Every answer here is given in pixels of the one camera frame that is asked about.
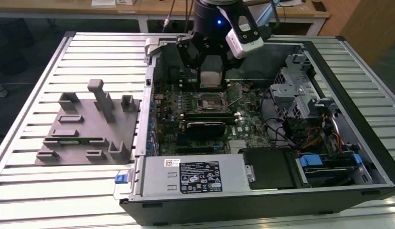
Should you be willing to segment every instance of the motherboard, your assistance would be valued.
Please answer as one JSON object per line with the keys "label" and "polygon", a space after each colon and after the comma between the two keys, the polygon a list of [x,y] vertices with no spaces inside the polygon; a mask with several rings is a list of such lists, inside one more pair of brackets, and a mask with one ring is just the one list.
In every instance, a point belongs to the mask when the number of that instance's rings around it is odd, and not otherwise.
{"label": "motherboard", "polygon": [[233,154],[240,148],[268,147],[257,94],[244,82],[229,83],[222,92],[185,92],[177,84],[157,82],[158,155]]}

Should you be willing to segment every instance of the black cable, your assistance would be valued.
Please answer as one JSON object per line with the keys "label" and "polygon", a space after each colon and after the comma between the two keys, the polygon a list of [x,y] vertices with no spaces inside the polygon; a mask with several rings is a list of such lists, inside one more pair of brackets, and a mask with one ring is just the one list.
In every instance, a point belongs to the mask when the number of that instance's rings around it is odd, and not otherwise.
{"label": "black cable", "polygon": [[185,0],[185,4],[184,4],[184,20],[186,20],[186,0]]}
{"label": "black cable", "polygon": [[168,14],[166,19],[165,19],[165,21],[164,21],[164,27],[161,28],[161,32],[165,31],[166,25],[169,24],[169,20],[170,20],[172,12],[173,12],[174,1],[176,1],[176,0],[172,1],[172,6],[170,6],[169,14]]}
{"label": "black cable", "polygon": [[184,30],[182,30],[182,32],[186,32],[186,24],[188,24],[188,22],[189,22],[189,18],[190,18],[190,14],[192,14],[193,3],[194,3],[194,0],[192,0],[192,3],[190,3],[189,12],[188,12],[188,14],[186,14],[186,18],[185,18],[185,23],[184,23]]}
{"label": "black cable", "polygon": [[270,3],[272,11],[273,11],[274,22],[276,22],[274,26],[270,29],[274,30],[280,26],[280,17],[278,17],[278,14],[276,12],[276,7],[274,7],[273,0],[270,0],[269,3]]}
{"label": "black cable", "polygon": [[284,12],[284,23],[285,23],[286,22],[285,7],[281,4],[278,4],[278,6],[281,7],[281,10]]}

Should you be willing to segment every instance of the green circuit board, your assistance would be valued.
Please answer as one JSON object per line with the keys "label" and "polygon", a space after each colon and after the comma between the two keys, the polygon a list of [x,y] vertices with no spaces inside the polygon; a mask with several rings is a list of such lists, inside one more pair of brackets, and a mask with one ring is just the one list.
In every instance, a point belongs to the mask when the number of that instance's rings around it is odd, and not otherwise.
{"label": "green circuit board", "polygon": [[[154,86],[154,102],[157,104],[157,129],[158,129],[158,155],[178,155],[178,149],[216,148],[216,154],[229,153],[226,143],[230,140],[245,140],[246,147],[268,147],[269,140],[262,128],[262,121],[256,111],[257,90],[241,91],[242,83],[233,84],[225,92],[197,93],[182,92],[172,84]],[[222,100],[221,110],[216,105]],[[182,114],[198,114],[210,112],[232,113],[234,124],[225,126],[221,137],[206,140],[188,140],[186,145],[178,144],[178,138],[184,138]]]}

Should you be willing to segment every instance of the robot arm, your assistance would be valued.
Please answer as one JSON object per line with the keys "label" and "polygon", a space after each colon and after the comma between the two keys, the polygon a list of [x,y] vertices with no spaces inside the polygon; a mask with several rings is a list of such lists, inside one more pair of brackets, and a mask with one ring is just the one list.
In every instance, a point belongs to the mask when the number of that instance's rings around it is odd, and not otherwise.
{"label": "robot arm", "polygon": [[[220,56],[224,81],[225,71],[240,67],[244,57],[262,47],[264,40],[270,36],[268,27],[257,27],[244,4],[242,0],[194,0],[193,31],[177,38],[176,48],[184,66],[197,73],[197,82],[206,56]],[[246,23],[238,25],[241,18]],[[194,57],[188,53],[190,44],[197,49]]]}

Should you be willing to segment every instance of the motherboard chip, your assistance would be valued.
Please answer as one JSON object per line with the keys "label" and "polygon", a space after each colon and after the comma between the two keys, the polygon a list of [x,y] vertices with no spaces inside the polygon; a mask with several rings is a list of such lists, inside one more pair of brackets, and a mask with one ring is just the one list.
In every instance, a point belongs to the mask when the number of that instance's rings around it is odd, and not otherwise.
{"label": "motherboard chip", "polygon": [[198,94],[197,110],[201,112],[225,112],[226,100],[222,94]]}

